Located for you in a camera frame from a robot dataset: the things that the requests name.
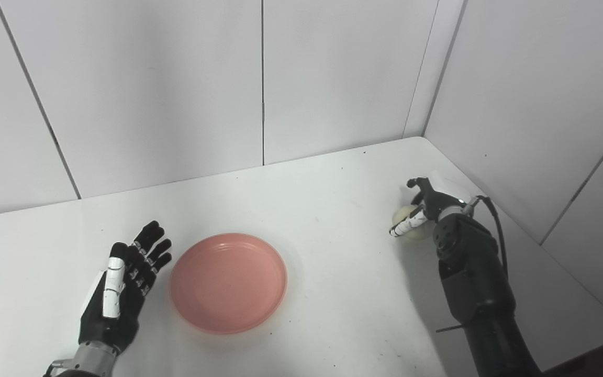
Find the panel seam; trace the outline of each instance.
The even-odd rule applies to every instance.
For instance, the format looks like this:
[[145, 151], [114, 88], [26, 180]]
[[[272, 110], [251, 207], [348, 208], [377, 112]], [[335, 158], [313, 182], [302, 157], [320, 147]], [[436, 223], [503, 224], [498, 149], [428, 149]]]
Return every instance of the panel seam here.
[[260, 54], [261, 54], [261, 75], [262, 75], [262, 166], [265, 165], [264, 155], [264, 0], [260, 0]]
[[25, 65], [25, 62], [22, 58], [22, 53], [20, 52], [20, 49], [18, 48], [17, 43], [15, 42], [13, 33], [10, 31], [10, 26], [8, 24], [8, 21], [6, 20], [6, 17], [4, 15], [1, 5], [0, 5], [0, 19], [2, 19], [4, 29], [6, 29], [6, 33], [9, 37], [10, 44], [13, 46], [13, 50], [15, 51], [15, 56], [17, 57], [17, 61], [19, 62], [20, 67], [22, 68], [22, 72], [25, 75], [25, 79], [27, 79], [27, 84], [29, 84], [31, 93], [34, 97], [34, 100], [36, 101], [36, 105], [39, 107], [39, 111], [41, 112], [41, 117], [43, 117], [43, 122], [46, 124], [46, 128], [48, 129], [48, 132], [50, 133], [50, 138], [52, 138], [52, 141], [55, 144], [55, 150], [57, 150], [57, 153], [60, 156], [60, 160], [62, 160], [62, 165], [64, 166], [64, 171], [66, 172], [67, 176], [69, 177], [71, 186], [74, 188], [74, 193], [76, 194], [76, 198], [80, 199], [81, 193], [79, 192], [79, 188], [77, 188], [77, 186], [76, 186], [76, 181], [74, 180], [74, 176], [71, 174], [69, 165], [67, 164], [66, 159], [64, 157], [64, 153], [62, 152], [62, 148], [60, 147], [60, 143], [57, 140], [57, 136], [55, 136], [55, 131], [53, 130], [52, 126], [50, 125], [50, 120], [48, 119], [46, 110], [44, 109], [43, 104], [41, 103], [41, 98], [39, 98], [39, 94], [36, 91], [34, 82], [32, 82], [32, 80], [31, 80], [31, 76], [29, 75], [27, 66]]
[[581, 183], [581, 185], [578, 187], [578, 189], [576, 190], [576, 193], [574, 193], [574, 195], [572, 195], [572, 198], [571, 198], [571, 200], [569, 200], [569, 203], [567, 203], [567, 205], [565, 205], [565, 207], [562, 210], [562, 212], [560, 213], [560, 215], [557, 217], [557, 219], [555, 219], [555, 222], [553, 222], [553, 225], [551, 225], [550, 229], [548, 229], [546, 234], [543, 236], [543, 238], [541, 239], [541, 242], [539, 242], [539, 245], [542, 246], [543, 243], [546, 242], [546, 239], [548, 239], [548, 236], [550, 236], [550, 234], [553, 233], [553, 229], [555, 229], [555, 227], [560, 222], [560, 220], [562, 220], [562, 217], [564, 217], [565, 213], [567, 213], [567, 210], [569, 210], [569, 208], [572, 206], [572, 203], [576, 200], [576, 198], [578, 198], [579, 194], [586, 187], [586, 184], [588, 184], [589, 180], [591, 178], [593, 178], [594, 173], [597, 171], [597, 169], [599, 168], [601, 163], [603, 163], [603, 154], [601, 155], [599, 161], [594, 165], [593, 169], [590, 171], [590, 173], [588, 174], [586, 179], [584, 179], [583, 182]]
[[434, 89], [434, 96], [431, 99], [431, 104], [429, 105], [428, 116], [425, 120], [425, 126], [423, 126], [422, 137], [425, 137], [425, 133], [427, 132], [427, 128], [429, 125], [429, 119], [431, 118], [431, 113], [434, 110], [434, 105], [436, 104], [436, 98], [439, 95], [439, 89], [441, 88], [441, 83], [443, 81], [443, 77], [445, 76], [445, 69], [448, 67], [448, 60], [450, 60], [450, 55], [453, 52], [453, 47], [455, 46], [455, 39], [457, 39], [457, 32], [460, 31], [460, 25], [462, 24], [462, 19], [464, 18], [464, 10], [467, 8], [468, 0], [462, 1], [462, 8], [460, 9], [460, 15], [457, 17], [457, 24], [455, 24], [455, 31], [453, 31], [453, 36], [450, 39], [450, 45], [448, 46], [448, 52], [445, 53], [445, 59], [443, 59], [443, 67], [441, 68], [441, 74], [439, 75], [439, 81], [436, 83], [436, 88]]
[[429, 26], [429, 34], [428, 40], [425, 42], [425, 50], [423, 50], [423, 58], [420, 60], [420, 67], [418, 68], [418, 75], [416, 77], [416, 85], [414, 86], [414, 93], [411, 96], [411, 103], [409, 104], [409, 112], [406, 114], [406, 120], [404, 121], [404, 130], [401, 132], [400, 139], [404, 139], [404, 134], [406, 134], [406, 126], [409, 123], [409, 116], [411, 116], [411, 108], [414, 105], [414, 98], [416, 98], [416, 90], [418, 89], [418, 83], [420, 81], [420, 72], [423, 71], [423, 64], [425, 64], [425, 56], [427, 55], [427, 48], [429, 46], [429, 38], [431, 37], [431, 31], [434, 28], [434, 21], [436, 20], [436, 12], [439, 9], [439, 2], [441, 0], [436, 1], [436, 7], [434, 8], [434, 15], [431, 18], [431, 25]]

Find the black cable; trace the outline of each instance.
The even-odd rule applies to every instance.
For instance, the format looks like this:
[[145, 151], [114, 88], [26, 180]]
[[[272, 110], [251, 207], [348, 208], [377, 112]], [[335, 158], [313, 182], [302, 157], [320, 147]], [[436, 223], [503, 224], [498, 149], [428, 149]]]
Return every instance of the black cable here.
[[495, 225], [497, 227], [497, 236], [499, 237], [499, 248], [501, 249], [501, 255], [502, 255], [502, 267], [504, 268], [504, 275], [507, 276], [507, 279], [509, 278], [509, 268], [508, 268], [508, 264], [507, 264], [507, 248], [504, 242], [504, 232], [502, 231], [502, 224], [499, 221], [499, 215], [497, 213], [497, 208], [495, 208], [495, 204], [493, 204], [492, 199], [490, 199], [490, 196], [482, 196], [482, 195], [478, 195], [477, 196], [480, 200], [483, 201], [483, 203], [485, 203], [486, 207], [488, 207], [488, 210], [490, 211], [490, 214], [493, 216], [493, 218], [495, 218]]
[[48, 369], [46, 370], [46, 374], [43, 375], [43, 377], [50, 377], [50, 374], [52, 373], [53, 370], [53, 365], [52, 363], [48, 366]]

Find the pink plate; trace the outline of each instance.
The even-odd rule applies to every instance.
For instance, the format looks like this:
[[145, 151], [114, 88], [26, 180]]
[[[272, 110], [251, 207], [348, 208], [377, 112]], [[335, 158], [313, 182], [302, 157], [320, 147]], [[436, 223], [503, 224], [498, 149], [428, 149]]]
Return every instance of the pink plate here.
[[236, 334], [261, 324], [283, 300], [285, 263], [265, 241], [218, 234], [189, 248], [172, 270], [178, 313], [211, 334]]

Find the table surface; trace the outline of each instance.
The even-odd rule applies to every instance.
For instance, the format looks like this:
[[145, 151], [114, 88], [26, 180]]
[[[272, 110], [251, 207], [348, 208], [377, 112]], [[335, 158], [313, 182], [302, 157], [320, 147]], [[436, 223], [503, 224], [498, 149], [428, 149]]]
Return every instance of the table surface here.
[[[184, 324], [165, 268], [115, 377], [476, 375], [441, 287], [430, 239], [388, 235], [407, 179], [432, 170], [479, 189], [423, 138], [0, 214], [0, 375], [40, 375], [76, 349], [79, 317], [115, 241], [157, 219], [177, 259], [242, 232], [270, 242], [289, 273], [259, 327], [210, 336]], [[484, 207], [476, 219], [494, 233]], [[517, 322], [542, 370], [603, 345], [603, 306], [500, 212]]]

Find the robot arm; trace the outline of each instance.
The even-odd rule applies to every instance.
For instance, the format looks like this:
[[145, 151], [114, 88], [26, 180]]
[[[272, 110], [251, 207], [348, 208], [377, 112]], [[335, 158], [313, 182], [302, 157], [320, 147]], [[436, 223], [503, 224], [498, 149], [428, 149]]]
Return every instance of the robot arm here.
[[134, 341], [139, 329], [139, 313], [146, 294], [153, 287], [160, 268], [172, 259], [166, 252], [171, 241], [157, 221], [143, 227], [127, 246], [115, 243], [108, 269], [81, 317], [79, 348], [72, 359], [50, 364], [43, 377], [56, 372], [60, 377], [110, 377], [115, 360]]
[[[453, 328], [464, 329], [478, 375], [541, 375], [515, 321], [515, 298], [507, 279], [503, 236], [492, 202], [476, 196], [467, 203], [436, 190], [431, 179], [418, 178], [407, 185], [420, 187], [413, 203], [418, 205], [416, 213], [390, 229], [390, 234], [401, 236], [402, 230], [426, 220], [436, 223], [432, 239], [439, 257], [439, 275], [450, 312], [460, 322]], [[498, 225], [501, 263], [496, 240], [473, 219], [473, 208], [481, 200]]]

